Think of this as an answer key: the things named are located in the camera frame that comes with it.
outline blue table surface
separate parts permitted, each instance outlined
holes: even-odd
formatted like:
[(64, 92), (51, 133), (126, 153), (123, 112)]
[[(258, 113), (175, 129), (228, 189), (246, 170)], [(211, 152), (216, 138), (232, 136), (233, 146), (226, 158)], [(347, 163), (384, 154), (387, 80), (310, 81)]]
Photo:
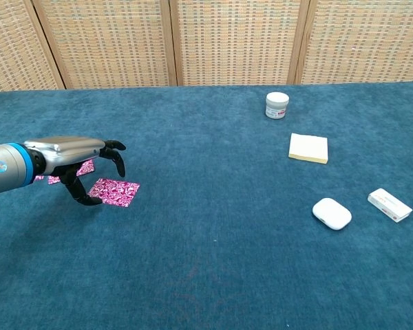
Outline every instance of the blue table surface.
[[(270, 91), (290, 96), (265, 116)], [(288, 157), (328, 138), (327, 164)], [(413, 82), (13, 91), (0, 144), (120, 140), (82, 177), (136, 182), (128, 208), (62, 184), (0, 194), (0, 329), (413, 329)], [(334, 231), (312, 206), (352, 213)]]

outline pink patterned paper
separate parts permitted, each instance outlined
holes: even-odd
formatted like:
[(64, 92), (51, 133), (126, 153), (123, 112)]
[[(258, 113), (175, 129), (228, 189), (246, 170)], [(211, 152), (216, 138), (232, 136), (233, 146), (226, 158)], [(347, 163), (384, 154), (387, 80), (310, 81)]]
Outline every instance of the pink patterned paper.
[(101, 198), (104, 204), (127, 208), (135, 197), (139, 186), (140, 184), (132, 182), (99, 179), (90, 189), (89, 195)]
[[(88, 174), (91, 172), (95, 171), (95, 166), (94, 166), (94, 161), (93, 160), (87, 160), (86, 162), (83, 163), (83, 165), (81, 166), (81, 168), (78, 170), (78, 172), (76, 172), (76, 176), (80, 176), (80, 175), (84, 175), (84, 174)], [(57, 184), (60, 182), (60, 178), (59, 177), (48, 177), (47, 179), (48, 184)]]

